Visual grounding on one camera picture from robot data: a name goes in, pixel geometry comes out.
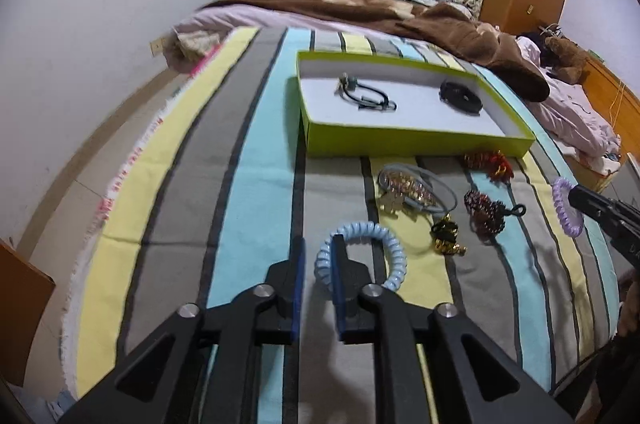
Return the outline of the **person right hand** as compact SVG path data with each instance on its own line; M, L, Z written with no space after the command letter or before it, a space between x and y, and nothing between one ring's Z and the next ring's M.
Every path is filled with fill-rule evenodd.
M620 310L620 320L618 320L617 334L626 336L639 329L640 314L640 288L639 278L634 278L628 288L625 300Z

